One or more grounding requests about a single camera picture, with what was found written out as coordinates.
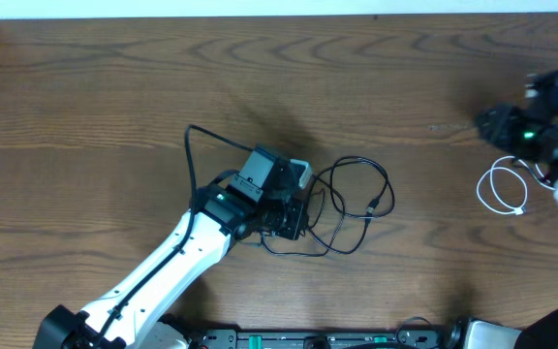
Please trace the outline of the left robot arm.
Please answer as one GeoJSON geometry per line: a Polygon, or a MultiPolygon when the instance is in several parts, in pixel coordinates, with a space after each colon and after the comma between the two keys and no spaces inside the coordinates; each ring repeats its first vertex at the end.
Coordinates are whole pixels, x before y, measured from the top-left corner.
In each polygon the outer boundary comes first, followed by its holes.
{"type": "Polygon", "coordinates": [[[55,307],[35,347],[188,347],[189,338],[161,317],[237,241],[252,233],[297,238],[306,215],[297,193],[311,177],[307,162],[255,147],[240,170],[224,171],[197,189],[176,228],[119,284],[77,313],[55,307]]]}

